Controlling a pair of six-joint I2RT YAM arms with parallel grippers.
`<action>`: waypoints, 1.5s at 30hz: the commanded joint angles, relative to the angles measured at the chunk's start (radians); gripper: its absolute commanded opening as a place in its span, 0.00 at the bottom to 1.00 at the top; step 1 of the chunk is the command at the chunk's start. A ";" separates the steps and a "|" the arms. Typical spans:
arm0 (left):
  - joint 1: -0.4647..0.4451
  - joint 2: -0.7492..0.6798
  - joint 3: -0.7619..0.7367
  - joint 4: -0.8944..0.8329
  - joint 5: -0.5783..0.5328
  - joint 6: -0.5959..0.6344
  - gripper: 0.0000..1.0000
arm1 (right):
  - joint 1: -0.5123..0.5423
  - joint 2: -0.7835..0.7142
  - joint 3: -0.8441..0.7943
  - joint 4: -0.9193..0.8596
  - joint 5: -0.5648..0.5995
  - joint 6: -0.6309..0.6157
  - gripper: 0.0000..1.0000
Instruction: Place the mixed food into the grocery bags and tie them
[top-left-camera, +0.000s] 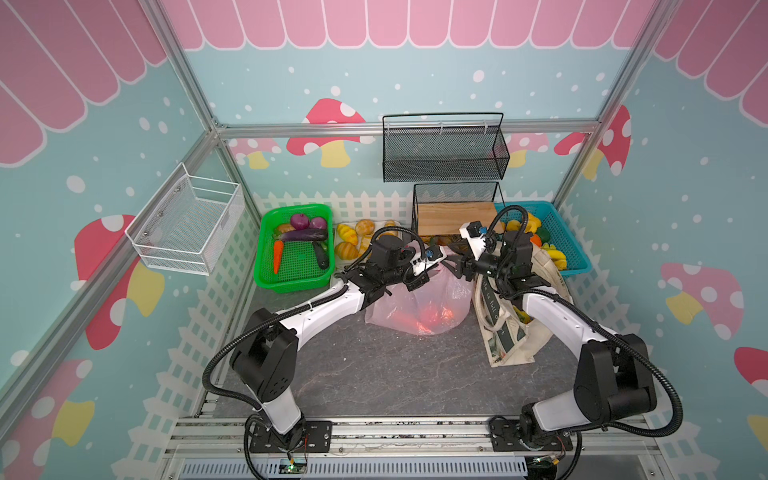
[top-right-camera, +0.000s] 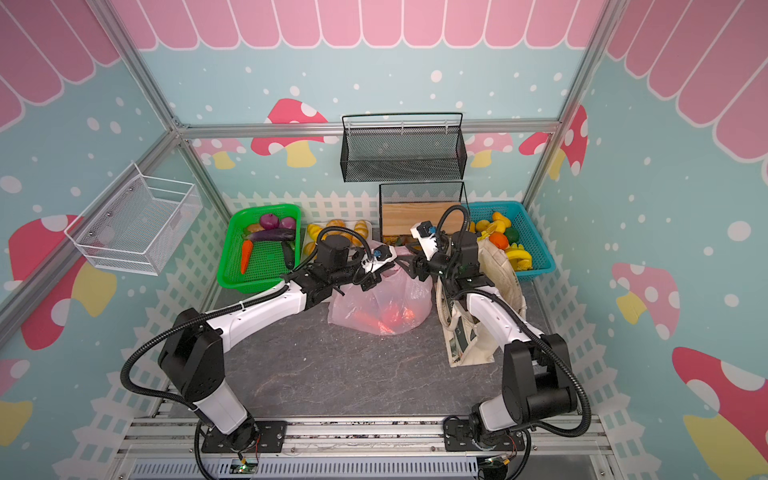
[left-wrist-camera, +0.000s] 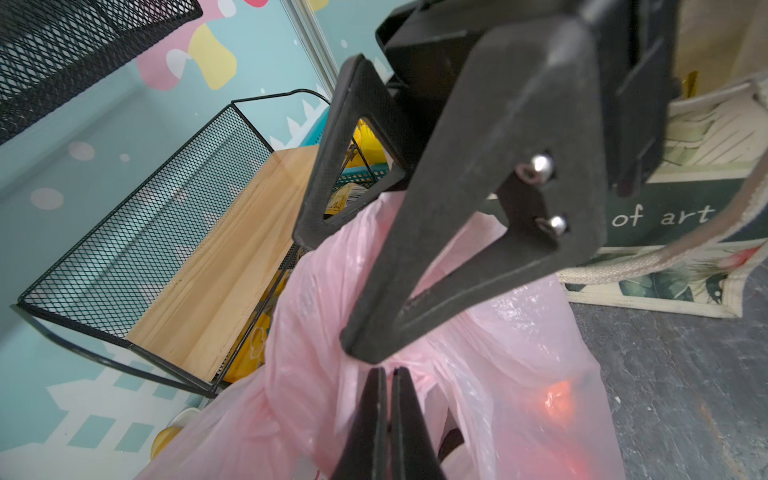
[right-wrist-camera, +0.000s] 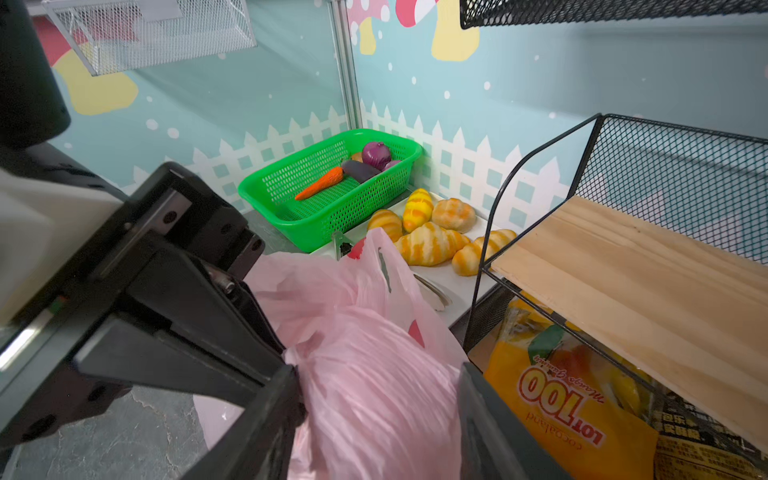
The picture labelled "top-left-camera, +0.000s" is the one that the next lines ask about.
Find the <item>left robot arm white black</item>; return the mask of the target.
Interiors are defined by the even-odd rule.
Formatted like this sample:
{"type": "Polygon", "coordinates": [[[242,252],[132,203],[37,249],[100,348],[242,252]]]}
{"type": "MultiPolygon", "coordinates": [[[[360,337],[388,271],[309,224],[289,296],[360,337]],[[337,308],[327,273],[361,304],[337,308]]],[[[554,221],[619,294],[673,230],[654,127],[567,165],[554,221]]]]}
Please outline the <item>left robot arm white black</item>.
{"type": "Polygon", "coordinates": [[[414,291],[425,285],[429,271],[446,258],[441,247],[426,245],[409,229],[377,230],[369,247],[336,275],[325,294],[278,313],[255,312],[250,328],[209,360],[202,374],[204,389],[255,408],[257,419],[291,448],[306,430],[291,390],[299,350],[338,320],[380,300],[390,286],[414,291]]]}

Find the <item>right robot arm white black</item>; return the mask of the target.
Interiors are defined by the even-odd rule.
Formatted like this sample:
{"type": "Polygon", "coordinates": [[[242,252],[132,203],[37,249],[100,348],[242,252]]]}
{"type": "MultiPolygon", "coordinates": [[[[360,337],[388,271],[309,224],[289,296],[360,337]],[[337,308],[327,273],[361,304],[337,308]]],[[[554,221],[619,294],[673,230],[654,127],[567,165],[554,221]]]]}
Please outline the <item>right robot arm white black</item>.
{"type": "Polygon", "coordinates": [[[523,445],[541,448],[558,434],[610,428],[661,438],[682,427],[682,400],[650,361],[645,342],[593,320],[535,273],[533,260],[541,250],[524,226],[498,236],[493,225],[472,221],[459,233],[469,250],[449,257],[452,273],[489,285],[501,306],[542,324],[577,362],[569,390],[521,410],[515,435],[523,445]]]}

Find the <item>pink plastic grocery bag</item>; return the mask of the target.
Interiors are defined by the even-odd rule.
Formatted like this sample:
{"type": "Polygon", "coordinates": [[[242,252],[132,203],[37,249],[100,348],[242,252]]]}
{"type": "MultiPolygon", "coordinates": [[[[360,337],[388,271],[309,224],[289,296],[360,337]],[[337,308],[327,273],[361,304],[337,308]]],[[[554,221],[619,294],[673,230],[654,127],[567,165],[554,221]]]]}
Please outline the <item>pink plastic grocery bag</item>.
{"type": "Polygon", "coordinates": [[[390,287],[390,295],[366,308],[365,322],[417,336],[439,335],[458,327],[469,313],[475,283],[455,277],[444,266],[428,275],[429,281],[414,291],[404,284],[390,287]]]}

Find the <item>canvas tote bag leaf print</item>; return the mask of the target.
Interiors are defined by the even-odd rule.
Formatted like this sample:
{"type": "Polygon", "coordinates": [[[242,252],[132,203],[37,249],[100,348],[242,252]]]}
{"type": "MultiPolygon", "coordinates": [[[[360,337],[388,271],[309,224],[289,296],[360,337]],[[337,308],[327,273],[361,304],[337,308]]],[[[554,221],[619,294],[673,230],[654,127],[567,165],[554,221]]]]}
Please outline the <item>canvas tote bag leaf print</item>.
{"type": "Polygon", "coordinates": [[[496,289],[493,278],[478,275],[472,300],[490,366],[534,363],[552,332],[509,300],[501,299],[496,289]]]}

